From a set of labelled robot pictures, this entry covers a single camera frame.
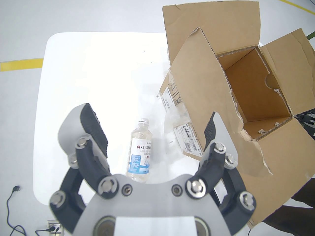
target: barcode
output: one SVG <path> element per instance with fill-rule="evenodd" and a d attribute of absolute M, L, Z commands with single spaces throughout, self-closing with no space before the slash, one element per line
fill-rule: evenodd
<path fill-rule="evenodd" d="M 189 139 L 190 144 L 192 145 L 194 151 L 197 151 L 197 147 L 196 147 L 196 145 L 195 145 L 195 142 L 194 142 L 194 140 L 193 140 L 193 138 L 192 138 L 192 136 L 191 136 L 191 134 L 190 134 L 190 129 L 185 129 L 185 130 L 186 130 L 186 132 L 187 132 L 187 136 L 188 136 L 188 139 Z"/>
<path fill-rule="evenodd" d="M 190 144 L 189 144 L 189 143 L 186 143 L 186 142 L 184 142 L 184 143 L 185 143 L 185 146 L 186 146 L 187 151 L 188 151 L 188 152 L 191 152 Z"/>

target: white table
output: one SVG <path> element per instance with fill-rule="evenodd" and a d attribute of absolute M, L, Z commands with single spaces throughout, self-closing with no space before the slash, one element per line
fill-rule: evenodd
<path fill-rule="evenodd" d="M 47 42 L 38 93 L 33 188 L 48 205 L 69 168 L 57 133 L 67 114 L 89 102 L 109 141 L 112 174 L 125 174 L 130 133 L 140 117 L 153 133 L 149 183 L 194 174 L 197 160 L 182 155 L 175 137 L 164 134 L 165 109 L 158 96 L 169 61 L 165 34 L 125 32 L 58 33 Z M 94 192 L 83 183 L 80 193 Z"/>

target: white floor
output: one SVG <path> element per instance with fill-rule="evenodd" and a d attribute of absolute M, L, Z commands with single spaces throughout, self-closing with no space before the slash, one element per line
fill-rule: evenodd
<path fill-rule="evenodd" d="M 44 57 L 48 38 L 59 32 L 163 33 L 163 5 L 198 1 L 214 0 L 0 0 L 0 62 Z M 263 44 L 300 27 L 306 35 L 315 30 L 315 15 L 309 12 L 278 0 L 256 1 L 260 1 L 261 7 Z M 310 0 L 288 1 L 315 12 Z M 315 38 L 311 44 L 315 48 Z M 48 207 L 36 200 L 32 185 L 40 75 L 41 69 L 0 72 L 0 228 L 3 235 L 11 232 L 5 222 L 5 201 L 17 184 L 21 191 L 10 202 L 12 224 L 23 225 L 31 235 L 34 230 L 45 228 L 48 219 L 53 219 Z M 239 235 L 247 235 L 248 230 L 244 228 Z M 261 223 L 250 233 L 250 236 L 258 235 L 289 234 Z"/>

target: plastic bottle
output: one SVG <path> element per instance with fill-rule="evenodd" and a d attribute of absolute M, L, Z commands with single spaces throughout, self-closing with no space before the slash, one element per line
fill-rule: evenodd
<path fill-rule="evenodd" d="M 141 118 L 131 133 L 127 177 L 137 182 L 146 182 L 149 177 L 152 133 L 149 120 Z"/>

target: electrical socket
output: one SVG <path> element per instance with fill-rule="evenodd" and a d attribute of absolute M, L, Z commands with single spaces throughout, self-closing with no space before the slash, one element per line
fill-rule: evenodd
<path fill-rule="evenodd" d="M 49 235 L 58 235 L 63 236 L 64 235 L 64 227 L 58 220 L 48 220 L 48 228 L 51 226 L 54 226 L 56 229 L 59 227 L 59 230 L 56 232 L 56 230 L 49 232 Z"/>

